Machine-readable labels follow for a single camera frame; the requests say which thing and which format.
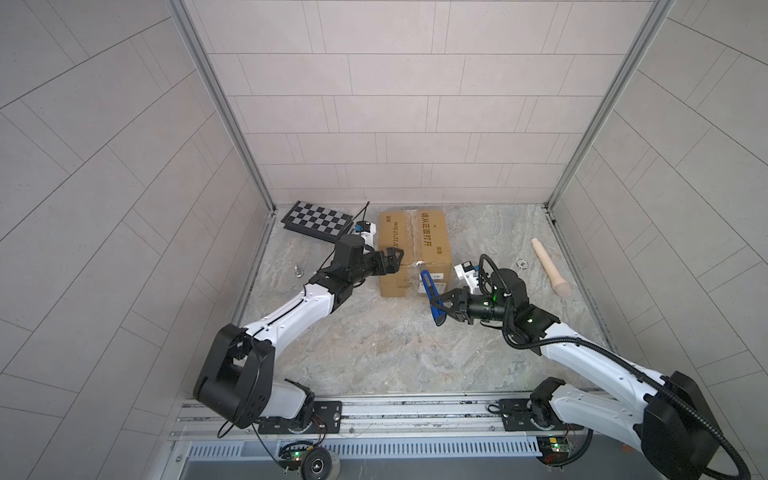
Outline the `blue box cutter knife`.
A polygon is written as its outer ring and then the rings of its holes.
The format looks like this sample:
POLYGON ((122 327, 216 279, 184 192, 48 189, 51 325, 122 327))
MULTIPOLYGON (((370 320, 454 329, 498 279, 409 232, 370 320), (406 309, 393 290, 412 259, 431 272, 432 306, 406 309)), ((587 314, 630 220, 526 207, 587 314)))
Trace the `blue box cutter knife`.
POLYGON ((420 278, 430 304, 430 312, 433 321, 437 327, 440 327, 445 323, 447 318, 443 308, 443 302, 440 300, 440 294, 428 270, 422 270, 420 278))

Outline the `brown cardboard express box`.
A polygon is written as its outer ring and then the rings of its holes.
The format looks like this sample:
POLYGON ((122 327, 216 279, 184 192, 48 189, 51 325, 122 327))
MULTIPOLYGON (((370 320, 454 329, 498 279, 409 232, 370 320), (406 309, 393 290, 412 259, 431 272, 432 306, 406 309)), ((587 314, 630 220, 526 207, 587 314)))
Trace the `brown cardboard express box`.
POLYGON ((442 210, 385 211, 378 218, 378 247, 404 252, 397 273, 380 278, 384 298, 424 294, 421 272, 426 270, 439 294, 445 292, 453 273, 447 222, 442 210))

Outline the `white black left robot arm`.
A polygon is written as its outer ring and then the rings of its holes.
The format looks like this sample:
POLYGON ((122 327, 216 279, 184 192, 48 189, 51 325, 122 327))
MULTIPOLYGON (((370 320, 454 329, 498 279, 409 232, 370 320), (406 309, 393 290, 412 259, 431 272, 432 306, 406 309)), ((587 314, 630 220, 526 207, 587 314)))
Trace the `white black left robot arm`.
POLYGON ((193 388, 193 398, 231 425, 285 420, 294 431, 306 429, 314 414, 314 393, 274 378, 275 363, 305 330, 331 315, 371 276, 395 274, 404 251, 376 251, 360 235, 345 234, 330 264, 319 269, 299 293, 277 310, 243 327, 228 324, 214 337, 193 388))

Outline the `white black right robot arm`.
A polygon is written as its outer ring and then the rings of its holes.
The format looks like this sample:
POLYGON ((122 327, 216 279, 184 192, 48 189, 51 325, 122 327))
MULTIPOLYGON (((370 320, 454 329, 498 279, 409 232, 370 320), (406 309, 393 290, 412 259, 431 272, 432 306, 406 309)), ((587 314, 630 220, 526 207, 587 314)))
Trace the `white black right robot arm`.
POLYGON ((446 318, 480 322, 501 331, 508 346, 531 350, 575 371, 602 389, 590 394, 549 377, 530 395, 533 422, 596 430, 643 453, 668 479, 698 479, 721 444, 718 425, 699 385, 686 374, 661 374, 593 343, 554 314, 529 301, 525 282, 511 269, 475 273, 464 287, 439 293, 420 274, 437 325, 446 318))

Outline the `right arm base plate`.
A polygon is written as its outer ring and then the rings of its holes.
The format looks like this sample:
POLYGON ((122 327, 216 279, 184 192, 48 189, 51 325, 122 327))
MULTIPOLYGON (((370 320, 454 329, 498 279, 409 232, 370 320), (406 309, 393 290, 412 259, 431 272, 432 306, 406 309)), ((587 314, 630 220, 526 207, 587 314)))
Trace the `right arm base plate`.
POLYGON ((552 418, 547 420, 543 426, 539 425, 534 417, 533 411, 529 408, 527 398, 520 399, 500 399, 495 403, 493 409, 495 415, 501 417, 505 432, 565 432, 566 425, 559 420, 552 418))

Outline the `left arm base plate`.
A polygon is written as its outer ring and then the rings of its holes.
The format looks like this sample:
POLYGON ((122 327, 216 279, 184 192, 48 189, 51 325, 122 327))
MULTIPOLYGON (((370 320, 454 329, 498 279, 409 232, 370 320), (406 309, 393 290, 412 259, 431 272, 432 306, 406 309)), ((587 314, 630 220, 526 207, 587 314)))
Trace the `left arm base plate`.
POLYGON ((312 411, 304 412, 301 418, 269 417, 258 420, 256 425, 262 435, 338 434, 342 409, 341 401, 315 401, 312 411))

